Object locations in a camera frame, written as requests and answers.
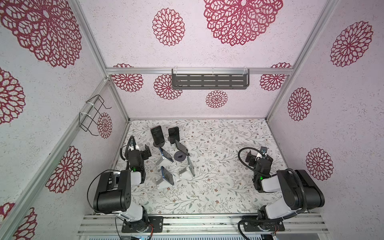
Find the black phone purple edge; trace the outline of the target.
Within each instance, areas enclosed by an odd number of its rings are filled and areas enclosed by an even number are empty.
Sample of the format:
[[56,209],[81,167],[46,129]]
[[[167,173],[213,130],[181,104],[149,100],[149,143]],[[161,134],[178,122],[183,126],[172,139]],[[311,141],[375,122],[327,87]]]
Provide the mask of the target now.
[[161,126],[156,126],[151,128],[151,134],[154,142],[156,142],[157,144],[165,142],[165,138],[164,138],[164,134]]

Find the blue edged phone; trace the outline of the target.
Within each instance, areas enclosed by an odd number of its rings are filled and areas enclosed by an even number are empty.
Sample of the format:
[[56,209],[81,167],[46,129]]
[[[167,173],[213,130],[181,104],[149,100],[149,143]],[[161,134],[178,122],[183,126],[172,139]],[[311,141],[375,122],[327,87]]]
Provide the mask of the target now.
[[174,159],[170,153],[168,153],[166,150],[164,150],[162,147],[159,147],[159,150],[161,152],[161,156],[165,158],[166,160],[170,161],[171,163],[174,162]]

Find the dark phone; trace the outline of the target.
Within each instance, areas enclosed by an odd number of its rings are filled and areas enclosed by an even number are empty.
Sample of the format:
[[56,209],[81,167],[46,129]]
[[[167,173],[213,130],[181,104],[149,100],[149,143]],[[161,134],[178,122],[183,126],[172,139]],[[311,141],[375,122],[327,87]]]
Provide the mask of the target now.
[[184,146],[182,143],[180,143],[178,140],[175,140],[176,148],[178,151],[182,152],[186,156],[189,156],[189,152],[186,146]]

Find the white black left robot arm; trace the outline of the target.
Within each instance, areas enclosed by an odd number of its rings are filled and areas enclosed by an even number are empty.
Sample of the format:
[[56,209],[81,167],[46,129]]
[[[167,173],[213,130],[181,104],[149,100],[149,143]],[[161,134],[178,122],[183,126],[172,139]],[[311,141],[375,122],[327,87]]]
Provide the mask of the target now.
[[132,200],[131,188],[145,182],[145,160],[151,156],[147,145],[142,151],[127,147],[122,156],[127,162],[125,170],[106,170],[97,176],[99,182],[90,206],[96,213],[120,217],[122,231],[145,232],[150,228],[147,210]]

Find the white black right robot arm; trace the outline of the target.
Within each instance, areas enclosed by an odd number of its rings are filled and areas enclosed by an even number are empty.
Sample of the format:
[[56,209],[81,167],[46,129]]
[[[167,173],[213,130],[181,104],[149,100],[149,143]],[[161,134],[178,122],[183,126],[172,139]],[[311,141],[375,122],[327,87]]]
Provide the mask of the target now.
[[280,199],[258,210],[259,220],[281,221],[325,205],[324,194],[305,170],[278,170],[272,175],[273,159],[264,152],[248,152],[245,163],[254,172],[256,191],[282,193]]

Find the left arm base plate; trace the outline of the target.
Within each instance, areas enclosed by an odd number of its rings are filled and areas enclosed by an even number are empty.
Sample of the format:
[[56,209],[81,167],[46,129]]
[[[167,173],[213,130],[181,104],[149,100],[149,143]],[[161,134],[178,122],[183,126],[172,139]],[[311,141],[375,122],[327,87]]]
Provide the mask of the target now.
[[122,233],[161,233],[163,231],[163,216],[144,217],[142,220],[135,222],[123,223]]

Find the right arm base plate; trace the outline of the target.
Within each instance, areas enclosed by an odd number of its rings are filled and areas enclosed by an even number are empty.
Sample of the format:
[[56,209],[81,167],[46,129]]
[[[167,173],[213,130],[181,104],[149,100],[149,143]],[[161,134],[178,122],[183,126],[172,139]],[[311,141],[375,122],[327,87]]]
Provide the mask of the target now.
[[256,216],[244,216],[242,218],[246,232],[283,232],[285,226],[283,221],[277,220],[259,220]]

